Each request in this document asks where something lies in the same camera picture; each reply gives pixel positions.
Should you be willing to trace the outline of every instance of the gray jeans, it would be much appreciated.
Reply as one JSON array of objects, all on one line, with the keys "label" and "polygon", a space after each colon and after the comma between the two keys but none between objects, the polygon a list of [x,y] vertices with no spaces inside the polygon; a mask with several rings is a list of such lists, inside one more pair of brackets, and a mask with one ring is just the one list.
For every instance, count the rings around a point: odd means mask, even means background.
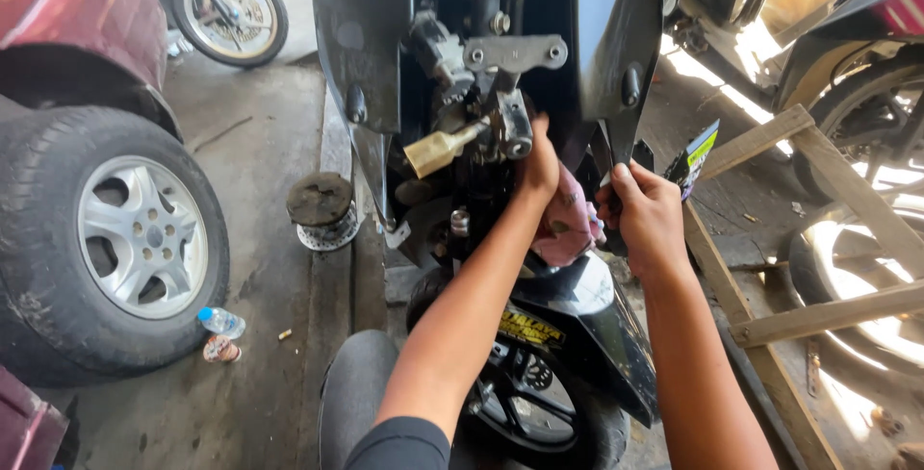
[{"label": "gray jeans", "polygon": [[350,451],[369,432],[397,359],[395,343],[378,330],[356,333],[340,346],[321,392],[320,470],[342,470]]}]

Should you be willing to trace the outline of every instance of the red car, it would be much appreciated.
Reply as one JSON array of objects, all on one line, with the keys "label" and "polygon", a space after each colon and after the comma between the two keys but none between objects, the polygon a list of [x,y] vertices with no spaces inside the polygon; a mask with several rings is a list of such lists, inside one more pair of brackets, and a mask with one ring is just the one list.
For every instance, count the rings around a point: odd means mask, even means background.
[{"label": "red car", "polygon": [[166,32],[158,0],[0,0],[0,365],[29,386],[169,364],[224,301],[225,220],[161,96]]}]

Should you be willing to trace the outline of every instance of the plastic water bottle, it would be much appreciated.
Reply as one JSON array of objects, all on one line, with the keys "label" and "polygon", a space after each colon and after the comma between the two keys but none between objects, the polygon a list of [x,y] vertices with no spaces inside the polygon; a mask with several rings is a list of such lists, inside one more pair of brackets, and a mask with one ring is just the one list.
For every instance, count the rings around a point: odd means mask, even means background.
[{"label": "plastic water bottle", "polygon": [[243,318],[220,307],[203,307],[199,310],[199,320],[206,330],[225,335],[229,339],[241,336],[247,328]]}]

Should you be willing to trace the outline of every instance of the small cup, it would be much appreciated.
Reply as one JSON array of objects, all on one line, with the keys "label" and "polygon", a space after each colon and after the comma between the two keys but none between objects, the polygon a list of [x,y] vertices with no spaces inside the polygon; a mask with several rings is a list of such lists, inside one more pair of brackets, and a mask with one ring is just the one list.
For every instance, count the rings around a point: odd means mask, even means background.
[{"label": "small cup", "polygon": [[237,362],[244,352],[225,335],[215,335],[205,343],[202,357],[206,362]]}]

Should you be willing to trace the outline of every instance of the wooden frame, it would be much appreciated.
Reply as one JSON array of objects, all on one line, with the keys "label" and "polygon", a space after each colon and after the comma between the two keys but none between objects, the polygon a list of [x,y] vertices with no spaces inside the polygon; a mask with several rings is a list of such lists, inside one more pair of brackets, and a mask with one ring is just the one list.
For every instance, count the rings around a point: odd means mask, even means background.
[{"label": "wooden frame", "polygon": [[924,309],[924,241],[861,178],[801,106],[716,148],[700,179],[733,168],[789,138],[823,176],[840,199],[870,228],[877,241],[916,280],[856,299],[810,305],[767,318],[755,318],[744,294],[715,247],[693,205],[684,204],[687,245],[731,324],[729,331],[745,348],[774,406],[812,469],[841,469],[842,464],[811,416],[771,343],[854,326],[876,318]]}]

